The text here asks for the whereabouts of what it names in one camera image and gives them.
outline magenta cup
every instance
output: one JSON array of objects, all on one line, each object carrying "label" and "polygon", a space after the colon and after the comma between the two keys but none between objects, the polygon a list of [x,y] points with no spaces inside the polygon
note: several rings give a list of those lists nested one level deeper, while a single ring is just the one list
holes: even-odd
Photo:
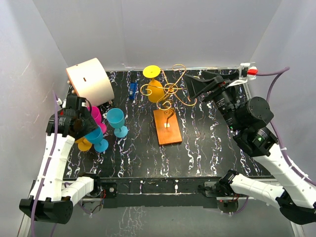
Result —
[{"label": "magenta cup", "polygon": [[102,115],[100,113],[99,108],[96,106],[92,106],[91,115],[92,115],[94,121],[97,123],[97,125],[100,126],[102,133],[104,134],[107,131],[107,127],[105,124],[101,123]]}]

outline cable tie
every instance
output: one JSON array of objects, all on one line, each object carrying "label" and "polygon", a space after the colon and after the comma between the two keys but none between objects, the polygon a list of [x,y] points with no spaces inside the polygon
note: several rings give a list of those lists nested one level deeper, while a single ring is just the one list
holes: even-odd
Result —
[{"label": "cable tie", "polygon": [[57,99],[57,104],[58,104],[58,105],[62,105],[62,104],[63,104],[63,102],[61,101],[60,98]]},{"label": "cable tie", "polygon": [[306,179],[306,178],[308,178],[308,174],[305,174],[305,173],[304,173],[302,180],[304,180],[304,179]]}]

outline floor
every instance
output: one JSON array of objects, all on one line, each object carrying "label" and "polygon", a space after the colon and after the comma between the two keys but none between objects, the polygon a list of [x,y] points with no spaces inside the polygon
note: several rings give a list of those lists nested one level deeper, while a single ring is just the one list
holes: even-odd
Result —
[{"label": "floor", "polygon": [[[36,222],[37,236],[49,236],[51,228],[50,223]],[[232,217],[202,207],[122,207],[102,209],[90,218],[75,206],[69,223],[57,225],[54,236],[293,237],[294,233],[277,209],[250,200]]]}]

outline red clamp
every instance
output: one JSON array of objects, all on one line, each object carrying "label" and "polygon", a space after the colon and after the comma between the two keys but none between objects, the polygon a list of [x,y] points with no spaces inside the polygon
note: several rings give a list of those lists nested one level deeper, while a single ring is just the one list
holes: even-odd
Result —
[{"label": "red clamp", "polygon": [[254,75],[254,76],[257,75],[257,73],[258,73],[258,69],[249,69],[247,72],[248,75]]}]

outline black marble surface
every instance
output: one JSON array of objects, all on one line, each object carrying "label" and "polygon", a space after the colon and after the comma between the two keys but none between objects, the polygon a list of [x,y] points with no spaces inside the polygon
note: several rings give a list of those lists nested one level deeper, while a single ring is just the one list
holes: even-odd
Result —
[{"label": "black marble surface", "polygon": [[[232,70],[221,70],[230,74]],[[128,99],[131,73],[137,74],[138,91],[136,99]],[[180,73],[165,71],[169,81],[176,81]],[[174,108],[180,126],[183,142],[179,145],[159,146],[153,117],[156,104],[139,92],[140,86],[149,82],[139,72],[107,72],[115,94],[112,105],[101,105],[103,122],[108,130],[104,138],[109,148],[97,153],[93,148],[80,152],[74,144],[64,173],[64,178],[76,178],[83,172],[93,172],[100,177],[197,177],[224,175],[234,169],[248,176],[270,175],[260,164],[244,154],[236,145],[232,133],[213,102],[202,103],[199,99],[194,107],[182,105],[174,97]],[[189,70],[187,74],[198,76],[199,70]],[[165,84],[162,74],[157,78]],[[177,95],[185,102],[186,90]],[[239,88],[240,100],[245,100],[244,88]],[[114,129],[106,121],[106,113],[111,108],[120,108],[125,114],[125,125],[129,133],[125,138],[116,138]]]}]

